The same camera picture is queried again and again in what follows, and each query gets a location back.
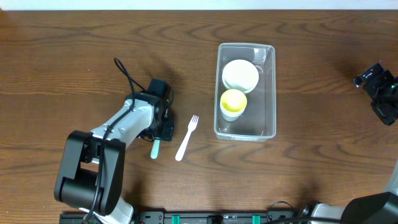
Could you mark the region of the grey plastic cup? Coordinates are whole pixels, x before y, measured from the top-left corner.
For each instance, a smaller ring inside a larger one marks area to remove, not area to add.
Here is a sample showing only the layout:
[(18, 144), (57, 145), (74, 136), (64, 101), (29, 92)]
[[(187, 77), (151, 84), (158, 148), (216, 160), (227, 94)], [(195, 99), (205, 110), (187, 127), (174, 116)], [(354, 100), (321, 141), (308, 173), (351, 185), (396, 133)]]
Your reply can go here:
[(230, 117), (230, 116), (223, 116), (223, 119), (225, 119), (228, 122), (233, 122), (239, 119), (241, 116), (235, 116), (235, 117)]

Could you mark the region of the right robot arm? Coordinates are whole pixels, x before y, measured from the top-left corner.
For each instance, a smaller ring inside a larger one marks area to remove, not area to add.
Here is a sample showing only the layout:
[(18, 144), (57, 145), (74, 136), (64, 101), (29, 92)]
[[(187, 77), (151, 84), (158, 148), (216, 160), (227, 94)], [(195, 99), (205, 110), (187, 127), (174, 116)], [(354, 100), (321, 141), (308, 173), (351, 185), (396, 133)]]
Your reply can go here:
[[(383, 124), (397, 122), (397, 78), (380, 63), (353, 80), (371, 97), (371, 106)], [(353, 199), (345, 207), (317, 202), (303, 209), (307, 223), (397, 223), (397, 167), (382, 193)]]

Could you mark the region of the mint green plastic spoon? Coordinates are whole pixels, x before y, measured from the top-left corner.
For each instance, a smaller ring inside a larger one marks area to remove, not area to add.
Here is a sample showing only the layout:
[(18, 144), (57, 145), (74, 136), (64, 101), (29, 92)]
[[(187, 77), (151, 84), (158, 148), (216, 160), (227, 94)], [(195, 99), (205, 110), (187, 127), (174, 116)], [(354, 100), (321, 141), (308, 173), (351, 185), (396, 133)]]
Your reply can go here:
[(159, 155), (159, 149), (160, 149), (160, 140), (156, 139), (153, 142), (152, 150), (150, 153), (150, 158), (151, 159), (156, 159)]

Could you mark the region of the white plastic cup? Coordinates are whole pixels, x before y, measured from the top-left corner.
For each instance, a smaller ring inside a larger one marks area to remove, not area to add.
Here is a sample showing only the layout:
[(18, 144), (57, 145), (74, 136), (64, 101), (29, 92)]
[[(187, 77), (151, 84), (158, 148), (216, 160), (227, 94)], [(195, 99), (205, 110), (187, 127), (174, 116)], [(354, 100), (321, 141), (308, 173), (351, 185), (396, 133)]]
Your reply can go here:
[(222, 104), (220, 104), (220, 110), (221, 110), (222, 117), (223, 116), (235, 117), (235, 116), (241, 116), (244, 113), (245, 108), (243, 108), (237, 112), (231, 112), (231, 111), (228, 111)]

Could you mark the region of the white plastic fork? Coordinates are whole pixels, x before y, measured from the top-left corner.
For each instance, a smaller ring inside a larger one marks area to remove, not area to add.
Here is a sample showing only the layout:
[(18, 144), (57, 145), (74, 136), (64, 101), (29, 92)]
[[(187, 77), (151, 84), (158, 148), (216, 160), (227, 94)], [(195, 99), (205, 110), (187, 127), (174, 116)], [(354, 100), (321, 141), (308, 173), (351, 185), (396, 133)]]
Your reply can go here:
[(181, 145), (180, 145), (180, 147), (179, 147), (179, 149), (178, 149), (178, 151), (177, 151), (177, 153), (175, 155), (175, 160), (176, 161), (181, 161), (183, 159), (183, 156), (185, 154), (185, 151), (186, 151), (190, 136), (191, 136), (192, 132), (197, 127), (198, 119), (199, 119), (198, 115), (193, 115), (193, 117), (191, 118), (191, 120), (190, 120), (190, 122), (188, 124), (187, 133), (186, 133), (186, 135), (185, 135), (185, 137), (184, 137), (184, 139), (183, 139), (183, 141), (182, 141), (182, 143), (181, 143)]

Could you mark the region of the yellow plastic cup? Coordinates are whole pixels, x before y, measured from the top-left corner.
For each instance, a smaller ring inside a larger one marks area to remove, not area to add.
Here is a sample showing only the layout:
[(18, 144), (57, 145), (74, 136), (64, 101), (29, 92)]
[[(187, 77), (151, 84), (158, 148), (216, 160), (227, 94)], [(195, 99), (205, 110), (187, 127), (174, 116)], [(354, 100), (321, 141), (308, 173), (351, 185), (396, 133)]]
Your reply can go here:
[(248, 100), (246, 95), (237, 89), (230, 89), (221, 95), (221, 108), (231, 113), (240, 113), (244, 111)]

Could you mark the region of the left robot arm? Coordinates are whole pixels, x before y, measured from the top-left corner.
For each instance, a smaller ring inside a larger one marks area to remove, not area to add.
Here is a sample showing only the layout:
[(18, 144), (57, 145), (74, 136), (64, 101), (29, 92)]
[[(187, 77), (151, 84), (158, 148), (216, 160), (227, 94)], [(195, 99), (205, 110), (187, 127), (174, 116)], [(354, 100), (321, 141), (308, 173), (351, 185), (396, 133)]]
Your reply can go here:
[(121, 196), (126, 149), (135, 139), (171, 141), (174, 121), (167, 112), (174, 100), (170, 85), (151, 80), (148, 89), (128, 95), (123, 107), (90, 132), (67, 137), (54, 188), (59, 202), (85, 212), (83, 223), (131, 223), (134, 208)]

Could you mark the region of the white plastic bowl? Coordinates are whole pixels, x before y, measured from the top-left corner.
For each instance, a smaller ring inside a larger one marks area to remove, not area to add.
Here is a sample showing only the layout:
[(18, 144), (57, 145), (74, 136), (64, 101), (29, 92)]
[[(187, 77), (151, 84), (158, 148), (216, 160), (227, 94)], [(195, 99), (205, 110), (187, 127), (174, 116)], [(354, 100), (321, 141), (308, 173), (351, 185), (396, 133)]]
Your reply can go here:
[(255, 65), (247, 60), (233, 60), (224, 66), (221, 80), (227, 90), (236, 89), (248, 94), (257, 86), (259, 72)]

